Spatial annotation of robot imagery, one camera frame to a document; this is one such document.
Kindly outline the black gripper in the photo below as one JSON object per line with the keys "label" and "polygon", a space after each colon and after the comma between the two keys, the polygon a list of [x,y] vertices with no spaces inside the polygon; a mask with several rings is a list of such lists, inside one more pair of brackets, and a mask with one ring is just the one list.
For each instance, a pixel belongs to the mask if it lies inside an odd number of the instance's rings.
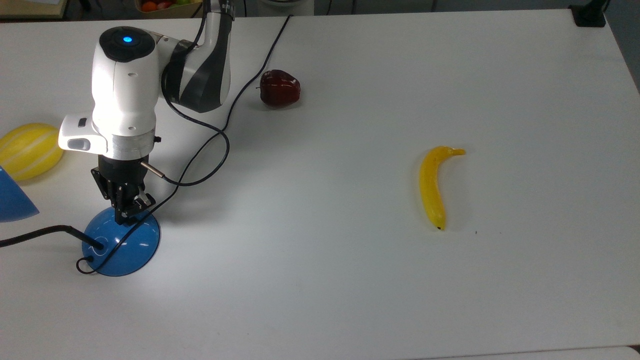
{"label": "black gripper", "polygon": [[148,158],[146,156],[123,161],[99,155],[97,167],[91,169],[91,175],[103,198],[114,207],[114,220],[117,224],[130,224],[138,211],[156,204],[155,198],[145,193],[147,168],[141,163]]}

